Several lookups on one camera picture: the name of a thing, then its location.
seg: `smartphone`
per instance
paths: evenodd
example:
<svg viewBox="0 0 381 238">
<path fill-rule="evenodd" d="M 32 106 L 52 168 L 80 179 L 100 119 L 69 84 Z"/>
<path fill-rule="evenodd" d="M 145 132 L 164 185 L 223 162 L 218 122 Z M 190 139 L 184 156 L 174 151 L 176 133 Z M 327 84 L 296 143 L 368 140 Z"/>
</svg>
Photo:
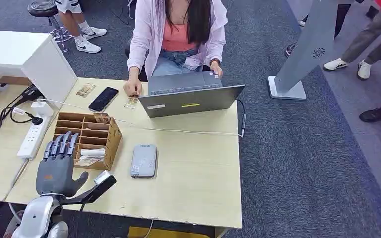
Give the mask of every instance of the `smartphone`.
<svg viewBox="0 0 381 238">
<path fill-rule="evenodd" d="M 157 147 L 151 144 L 139 144 L 133 149 L 130 175 L 150 178 L 155 175 Z"/>
<path fill-rule="evenodd" d="M 102 112 L 119 93 L 119 90 L 107 87 L 100 95 L 88 106 L 94 112 Z"/>
</svg>

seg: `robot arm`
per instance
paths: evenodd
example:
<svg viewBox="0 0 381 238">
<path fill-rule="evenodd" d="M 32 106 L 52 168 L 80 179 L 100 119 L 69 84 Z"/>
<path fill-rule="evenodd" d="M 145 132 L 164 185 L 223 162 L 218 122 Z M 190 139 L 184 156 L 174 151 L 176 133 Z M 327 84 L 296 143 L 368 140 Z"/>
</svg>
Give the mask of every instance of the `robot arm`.
<svg viewBox="0 0 381 238">
<path fill-rule="evenodd" d="M 68 226 L 62 219 L 62 206 L 93 203 L 116 183 L 115 177 L 103 171 L 95 179 L 95 186 L 89 191 L 72 198 L 88 179 L 83 172 L 79 179 L 73 180 L 73 152 L 78 133 L 68 132 L 50 141 L 39 164 L 36 177 L 36 191 L 40 197 L 27 204 L 21 225 L 15 230 L 13 238 L 67 238 Z"/>
</svg>

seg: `light pink jacket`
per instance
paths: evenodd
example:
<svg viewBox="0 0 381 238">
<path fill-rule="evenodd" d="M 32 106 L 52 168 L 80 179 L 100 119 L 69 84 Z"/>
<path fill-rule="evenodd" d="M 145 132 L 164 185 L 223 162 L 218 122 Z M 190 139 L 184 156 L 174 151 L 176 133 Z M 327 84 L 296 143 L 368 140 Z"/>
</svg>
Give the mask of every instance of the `light pink jacket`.
<svg viewBox="0 0 381 238">
<path fill-rule="evenodd" d="M 166 14 L 164 4 L 160 9 L 157 0 L 138 0 L 133 38 L 130 44 L 130 55 L 127 67 L 133 66 L 142 70 L 145 61 L 145 72 L 150 78 L 157 64 L 163 41 Z M 199 47 L 198 54 L 186 58 L 183 67 L 195 70 L 201 65 L 209 65 L 213 58 L 222 61 L 221 54 L 226 44 L 224 26 L 227 24 L 227 10 L 221 0 L 211 0 L 211 32 L 208 41 Z"/>
</svg>

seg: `logo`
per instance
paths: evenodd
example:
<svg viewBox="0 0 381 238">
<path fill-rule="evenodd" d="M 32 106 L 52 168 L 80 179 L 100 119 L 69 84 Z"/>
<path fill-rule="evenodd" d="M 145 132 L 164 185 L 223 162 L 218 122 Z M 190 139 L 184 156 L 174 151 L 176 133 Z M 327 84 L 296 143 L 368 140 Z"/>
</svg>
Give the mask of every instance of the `logo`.
<svg viewBox="0 0 381 238">
<path fill-rule="evenodd" d="M 316 48 L 316 49 L 312 52 L 312 56 L 313 56 L 313 58 L 319 58 L 319 57 L 325 55 L 325 53 L 326 53 L 325 48 L 319 47 L 319 48 Z"/>
<path fill-rule="evenodd" d="M 87 36 L 95 36 L 95 35 L 96 35 L 95 32 L 93 32 L 93 34 L 91 34 L 91 35 L 85 34 L 84 32 L 83 32 L 83 34 L 84 34 L 84 35 L 87 35 Z"/>
</svg>

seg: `black stool seat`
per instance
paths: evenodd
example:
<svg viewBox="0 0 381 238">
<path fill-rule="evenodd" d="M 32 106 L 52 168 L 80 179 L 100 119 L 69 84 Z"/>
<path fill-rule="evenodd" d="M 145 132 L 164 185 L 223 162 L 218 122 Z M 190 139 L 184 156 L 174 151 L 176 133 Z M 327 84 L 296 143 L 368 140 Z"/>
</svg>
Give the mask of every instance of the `black stool seat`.
<svg viewBox="0 0 381 238">
<path fill-rule="evenodd" d="M 35 17 L 51 17 L 58 13 L 55 0 L 39 0 L 30 3 L 28 12 Z"/>
</svg>

